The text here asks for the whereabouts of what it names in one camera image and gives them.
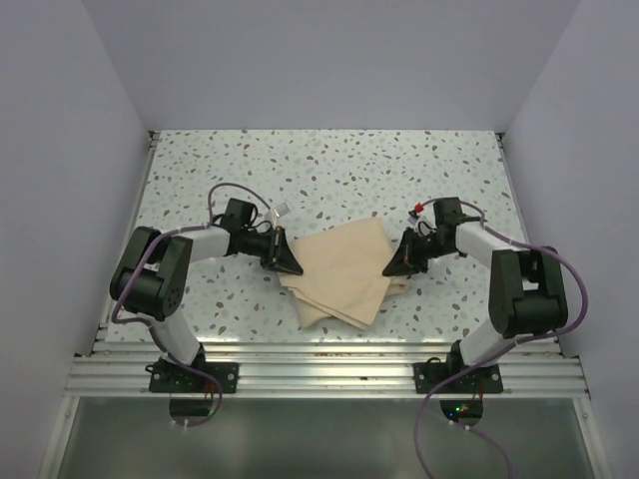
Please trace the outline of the beige cloth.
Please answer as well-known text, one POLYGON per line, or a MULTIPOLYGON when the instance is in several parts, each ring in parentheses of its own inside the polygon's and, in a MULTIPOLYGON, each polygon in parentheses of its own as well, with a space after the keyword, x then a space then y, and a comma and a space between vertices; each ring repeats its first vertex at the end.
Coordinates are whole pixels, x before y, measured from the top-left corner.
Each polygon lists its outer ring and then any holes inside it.
POLYGON ((279 279, 296 299, 303 328, 336 318, 367 330, 386 298, 410 288, 407 277, 382 274, 393 248, 382 221, 376 218, 297 239, 292 251, 304 273, 281 273, 279 279))

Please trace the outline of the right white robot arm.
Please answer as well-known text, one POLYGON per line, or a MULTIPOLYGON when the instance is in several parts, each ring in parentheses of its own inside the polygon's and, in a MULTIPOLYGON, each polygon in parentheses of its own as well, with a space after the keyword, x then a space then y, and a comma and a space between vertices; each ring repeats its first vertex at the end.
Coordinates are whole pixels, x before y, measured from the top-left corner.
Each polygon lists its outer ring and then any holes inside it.
POLYGON ((446 356, 446 383, 463 392, 479 381, 479 367, 494 364, 502 349, 566 325, 562 266, 554 250, 507 238, 488 226, 484 213, 466 213, 463 208, 469 203, 457 197, 428 203, 434 223, 423 220, 424 205, 416 205, 409 213, 411 226, 382 274, 426 273, 431 261, 453 254, 469 256, 488 268, 488 318, 453 344, 446 356))

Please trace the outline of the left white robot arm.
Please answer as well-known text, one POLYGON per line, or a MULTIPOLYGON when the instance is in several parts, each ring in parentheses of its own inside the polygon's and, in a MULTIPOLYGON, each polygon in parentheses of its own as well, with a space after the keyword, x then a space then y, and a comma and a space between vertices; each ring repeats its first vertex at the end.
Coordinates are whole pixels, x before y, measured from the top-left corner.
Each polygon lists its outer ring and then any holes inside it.
POLYGON ((268 207, 261 231, 258 207, 230 199, 223 213, 201 226, 167 232, 149 227, 134 229, 112 276, 109 291, 115 301, 111 321, 146 325, 164 359, 175 364, 172 378, 185 391, 201 389, 208 378, 199 361, 203 347, 182 314, 190 265, 205 259, 237 254, 257 258, 261 267, 278 273, 302 275, 279 219, 290 211, 281 204, 268 207))

